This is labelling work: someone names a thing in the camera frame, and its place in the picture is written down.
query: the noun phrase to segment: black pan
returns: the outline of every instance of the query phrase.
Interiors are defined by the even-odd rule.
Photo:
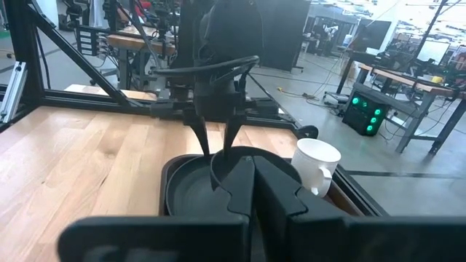
[[[168,215],[202,215],[213,197],[210,184],[210,158],[195,157],[182,164],[167,183],[165,202]]]
[[[210,182],[212,183],[212,189],[217,188],[221,184],[243,156],[262,156],[284,173],[291,176],[296,182],[301,183],[298,171],[280,156],[260,148],[234,146],[231,147],[227,159],[224,157],[223,150],[220,150],[212,157],[210,163]]]

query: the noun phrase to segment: concrete floor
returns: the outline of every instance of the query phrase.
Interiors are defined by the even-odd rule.
[[[63,33],[64,37],[74,43],[72,33]],[[88,84],[90,78],[60,51],[46,36],[42,36],[44,51],[50,68],[52,88],[64,90],[71,84]],[[9,39],[0,39],[0,49],[11,49]],[[93,65],[102,64],[102,60],[88,57]],[[0,83],[7,83],[13,60],[0,58]],[[319,139],[324,140],[340,150],[340,164],[349,170],[353,178],[391,215],[466,215],[466,164],[462,162],[466,154],[466,120],[463,117],[443,148],[436,156],[427,152],[431,142],[411,141],[402,154],[395,153],[400,137],[392,137],[382,125],[374,137],[363,137],[356,131],[341,123],[341,118],[334,116],[322,106],[308,104],[303,98],[292,98],[277,90],[282,87],[287,92],[303,92],[316,95],[323,105],[324,91],[335,91],[339,83],[341,61],[337,58],[318,57],[301,54],[299,65],[304,72],[294,69],[291,73],[271,68],[254,68],[253,77],[273,96],[273,98],[302,125],[313,124],[320,130]],[[114,68],[106,61],[102,68]],[[117,78],[108,78],[117,84]],[[348,81],[343,93],[351,92],[352,82]],[[248,94],[251,97],[266,97],[257,85],[248,80]],[[457,106],[453,103],[447,111],[436,101],[420,130],[429,134],[440,132],[443,124]],[[390,132],[396,127],[387,123]]]

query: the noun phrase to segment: desk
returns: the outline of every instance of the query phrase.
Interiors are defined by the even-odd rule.
[[[222,124],[208,123],[210,151]],[[289,130],[242,127],[234,145],[292,157]],[[168,160],[201,154],[182,122],[40,107],[0,134],[0,261],[56,261],[56,240],[88,215],[157,215]]]
[[[399,126],[401,129],[405,130],[405,133],[403,137],[401,138],[396,148],[396,151],[398,153],[402,153],[404,148],[409,144],[409,142],[412,139],[429,140],[429,141],[434,141],[429,153],[436,154],[438,150],[441,148],[441,146],[443,145],[443,143],[445,143],[445,140],[448,138],[451,131],[457,125],[458,121],[461,119],[462,115],[464,114],[466,110],[466,100],[465,100],[466,92],[459,93],[459,99],[461,99],[461,102],[459,103],[459,105],[457,106],[454,113],[451,115],[450,119],[447,121],[447,123],[445,124],[445,126],[443,127],[439,135],[437,136],[416,135],[417,128],[421,124],[421,121],[423,120],[423,118],[429,113],[429,108],[432,105],[435,98],[438,95],[451,98],[454,96],[454,91],[446,89],[446,88],[441,88],[441,87],[430,87],[425,84],[417,84],[416,89],[423,91],[424,94],[422,96],[421,105],[418,108],[415,108],[413,106],[403,103],[402,101],[396,100],[394,98],[391,98],[385,95],[384,91],[387,89],[386,84],[384,85],[384,88],[382,88],[381,91],[373,90],[363,85],[364,82],[366,81],[368,72],[372,70],[372,67],[365,65],[365,64],[360,64],[359,67],[361,70],[358,75],[358,78],[356,79],[356,83],[351,92],[347,105],[349,105],[351,101],[351,97],[354,95],[355,91],[362,92],[369,97],[377,98],[377,99],[384,101],[385,103],[389,104],[396,110],[402,111],[403,113],[407,114],[408,117],[411,118],[411,121],[409,122],[407,127],[402,126],[398,123],[395,123],[391,121],[391,119],[386,119],[392,122],[393,124]],[[401,82],[407,85],[414,86],[414,81],[407,79],[406,77],[403,77],[403,75],[398,72],[383,71],[379,69],[374,69],[373,72],[374,74],[379,74],[381,76],[387,77],[387,79],[389,80],[388,82],[395,80],[395,81],[398,81],[398,82]]]
[[[108,96],[108,94],[105,91],[103,91],[103,89],[100,87],[91,87],[91,86],[85,86],[81,84],[72,84],[71,86],[67,87],[65,91]],[[127,97],[132,98],[132,99],[142,99],[142,100],[152,100],[152,101],[157,100],[157,96],[152,93],[132,91],[132,90],[122,90],[122,92]]]
[[[156,31],[155,28],[148,28],[143,27],[144,32],[147,36],[152,36],[153,33]],[[130,33],[136,36],[139,36],[138,30],[132,25],[128,26],[123,30],[120,30],[122,33]],[[130,88],[130,79],[128,79],[129,69],[128,69],[128,51],[139,52],[141,54],[140,59],[140,80],[141,83],[139,85],[140,89],[142,89],[143,81],[150,80],[150,76],[147,76],[145,73],[145,64],[144,64],[144,54],[149,52],[146,47],[146,43],[142,39],[137,39],[129,36],[118,36],[118,35],[110,35],[107,37],[108,44],[112,47],[119,49],[119,71],[120,71],[120,89],[128,90]],[[152,48],[155,52],[162,54],[162,43],[153,41],[151,43]],[[172,55],[175,52],[175,46],[173,44],[167,44],[166,53],[167,55]]]

